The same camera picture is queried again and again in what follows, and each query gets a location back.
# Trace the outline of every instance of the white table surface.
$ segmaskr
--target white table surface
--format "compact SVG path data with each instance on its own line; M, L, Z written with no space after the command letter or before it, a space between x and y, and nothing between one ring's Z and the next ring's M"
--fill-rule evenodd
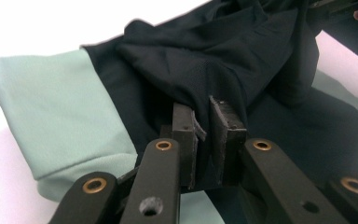
M81 44L98 43L122 34L126 24L134 18L157 24L203 2L206 1L0 0L0 57L52 55L78 49ZM329 58L334 58L329 54L342 55L341 50L347 52L346 49L332 49L329 41L334 40L328 35L321 35L318 41L326 52L321 55L325 62L320 65L321 70L328 70L332 77L339 74L337 69L328 66ZM358 62L355 55L349 54ZM351 57L338 58L347 63L345 60L353 60ZM349 76L348 73L338 78L345 82ZM350 81L346 87L358 91ZM47 223L56 207L56 203L37 193L36 182L0 108L0 223Z

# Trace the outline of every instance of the white background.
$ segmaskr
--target white background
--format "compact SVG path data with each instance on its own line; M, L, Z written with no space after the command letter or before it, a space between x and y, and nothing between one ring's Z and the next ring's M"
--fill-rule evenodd
M135 18L157 24L203 2L206 1L0 0L0 57L52 55L78 49L82 44L122 34L126 24ZM320 46L328 52L327 56L321 55L324 61L321 69L330 69L332 77L337 75L343 79L345 75L358 73L358 65L351 66L356 67L356 71L346 67L353 64L353 60L358 62L355 55L342 47L332 48L329 41L334 40L325 34L318 38ZM350 56L343 57L342 50ZM329 61L335 58L334 54L342 65ZM349 72L342 75L335 67ZM358 91L350 81L348 85L348 89ZM36 183L0 109L0 223L47 223L56 206L38 195Z

